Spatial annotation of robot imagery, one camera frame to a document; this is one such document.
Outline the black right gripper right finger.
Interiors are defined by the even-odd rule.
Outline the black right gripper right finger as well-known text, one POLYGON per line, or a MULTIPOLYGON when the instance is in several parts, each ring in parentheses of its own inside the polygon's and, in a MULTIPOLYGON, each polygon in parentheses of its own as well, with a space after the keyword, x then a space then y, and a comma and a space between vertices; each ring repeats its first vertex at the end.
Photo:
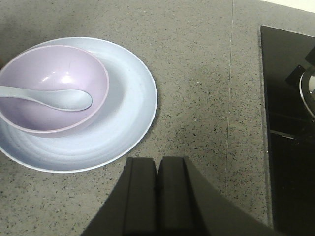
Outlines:
POLYGON ((162 236, 279 236, 227 200, 187 157, 159 166, 162 236))

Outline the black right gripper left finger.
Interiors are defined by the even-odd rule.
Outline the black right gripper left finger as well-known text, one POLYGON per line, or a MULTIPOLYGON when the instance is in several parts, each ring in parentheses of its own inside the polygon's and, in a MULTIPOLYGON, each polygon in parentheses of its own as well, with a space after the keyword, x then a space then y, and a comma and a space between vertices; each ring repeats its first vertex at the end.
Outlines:
POLYGON ((128 158, 111 194, 84 236, 155 236, 157 170, 151 158, 128 158))

